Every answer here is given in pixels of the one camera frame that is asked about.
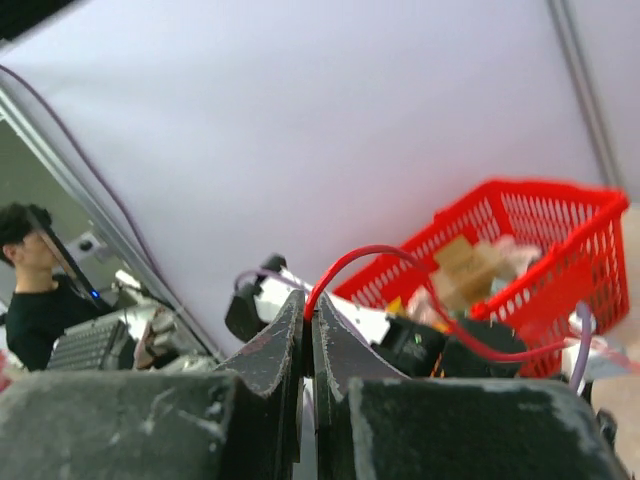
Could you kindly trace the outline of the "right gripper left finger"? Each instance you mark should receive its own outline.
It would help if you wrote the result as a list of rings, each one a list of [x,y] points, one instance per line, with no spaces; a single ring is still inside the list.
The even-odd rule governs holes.
[[[210,372],[41,372],[1,396],[5,479],[288,479],[300,458],[302,310]]]

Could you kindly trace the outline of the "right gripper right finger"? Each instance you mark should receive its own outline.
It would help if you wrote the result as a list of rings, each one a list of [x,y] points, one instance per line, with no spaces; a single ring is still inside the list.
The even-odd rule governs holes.
[[[312,321],[322,479],[624,479],[591,407],[565,384],[409,379],[326,297]]]

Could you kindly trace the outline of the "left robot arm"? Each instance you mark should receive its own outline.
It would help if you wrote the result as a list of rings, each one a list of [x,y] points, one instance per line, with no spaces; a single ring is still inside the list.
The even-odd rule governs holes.
[[[239,340],[250,341],[275,319],[293,290],[308,293],[311,285],[289,271],[283,256],[271,255],[234,281],[226,326]],[[513,378],[521,368],[519,362],[496,363],[476,355],[434,320],[417,323],[386,309],[359,306],[333,294],[329,298],[345,327],[409,377]]]

